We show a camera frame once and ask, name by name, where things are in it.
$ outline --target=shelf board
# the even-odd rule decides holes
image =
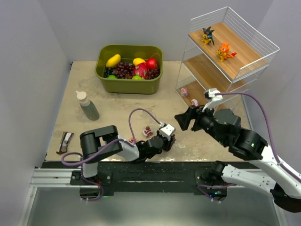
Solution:
[[[230,80],[234,80],[241,67],[246,66],[262,57],[223,22],[212,25],[211,30],[214,30],[213,39],[215,46],[212,44],[212,42],[207,45],[202,42],[203,30],[192,32],[189,34],[189,37],[219,66],[219,68],[225,72]],[[230,43],[229,53],[237,52],[234,58],[226,59],[224,61],[220,60],[217,50],[223,42]],[[267,63],[267,61],[261,60],[255,66],[252,66],[250,69],[246,70],[244,75],[263,67]]]
[[[204,89],[200,86],[198,81],[193,81],[192,83],[187,84],[186,86],[183,86],[188,90],[188,96],[182,97],[182,99],[185,101],[185,103],[189,106],[191,105],[192,99],[196,99],[198,101],[199,105],[205,105],[207,103],[207,100],[204,96]],[[177,92],[179,95],[181,95],[181,88],[177,89]],[[224,105],[220,105],[218,109],[226,108]]]
[[[205,54],[190,58],[184,61],[184,63],[205,89],[217,88],[220,92],[228,90],[231,82]],[[243,85],[246,89],[249,88],[249,85],[246,85],[244,80],[239,80],[231,85],[230,91]]]

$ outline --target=green apple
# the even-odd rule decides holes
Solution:
[[[117,77],[115,75],[111,74],[111,75],[108,76],[108,79],[117,79]]]
[[[140,77],[139,75],[133,76],[132,79],[134,79],[134,80],[143,80],[143,78]]]

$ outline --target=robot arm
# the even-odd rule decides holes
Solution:
[[[205,93],[209,101],[205,106],[190,106],[185,113],[175,116],[181,129],[187,130],[190,121],[195,119],[192,131],[203,129],[221,145],[229,147],[229,152],[234,156],[262,169],[268,177],[216,161],[203,178],[212,184],[223,181],[249,187],[273,197],[275,204],[287,211],[301,212],[301,183],[295,178],[301,178],[301,175],[280,159],[290,173],[285,171],[277,163],[267,141],[256,132],[242,128],[240,117],[234,115],[230,109],[214,112],[212,107],[221,101],[220,98],[215,98],[215,93],[218,93],[216,89]]]
[[[83,160],[97,153],[107,143],[117,140],[114,144],[105,148],[99,155],[87,163],[83,163],[83,176],[91,178],[97,175],[98,162],[117,154],[133,163],[144,162],[162,151],[169,151],[175,142],[175,128],[164,124],[157,130],[157,135],[146,141],[139,141],[135,145],[127,142],[118,134],[116,126],[107,126],[90,130],[80,135],[80,146],[83,152]]]

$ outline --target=green bottle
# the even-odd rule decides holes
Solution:
[[[77,99],[80,101],[80,107],[81,109],[83,109],[83,112],[88,117],[88,119],[93,121],[99,119],[98,110],[96,109],[93,102],[87,98],[87,94],[85,92],[78,91],[76,91],[76,93]]]

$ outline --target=yellow toy figure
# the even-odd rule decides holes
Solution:
[[[237,53],[229,54],[229,50],[230,50],[229,44],[230,44],[229,42],[228,43],[223,42],[219,50],[217,51],[218,55],[220,55],[221,61],[224,61],[224,59],[227,59],[229,57],[234,58],[234,56],[237,54]]]
[[[213,36],[212,36],[212,32],[214,32],[214,30],[210,30],[211,27],[208,27],[207,29],[203,28],[203,39],[202,42],[207,45],[210,44],[211,41],[214,45],[214,40],[213,40]]]

